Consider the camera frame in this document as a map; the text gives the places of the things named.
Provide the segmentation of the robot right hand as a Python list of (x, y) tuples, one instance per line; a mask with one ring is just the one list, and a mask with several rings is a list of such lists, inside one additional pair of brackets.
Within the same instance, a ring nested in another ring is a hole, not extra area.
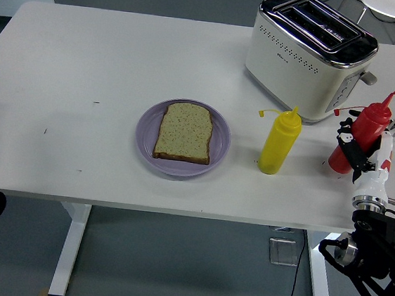
[(393, 155), (393, 137), (387, 130), (374, 141), (373, 152), (367, 155), (351, 132), (351, 118), (340, 122), (337, 141), (353, 170), (352, 182), (356, 185), (352, 198), (358, 210), (384, 212), (389, 202), (385, 191)]

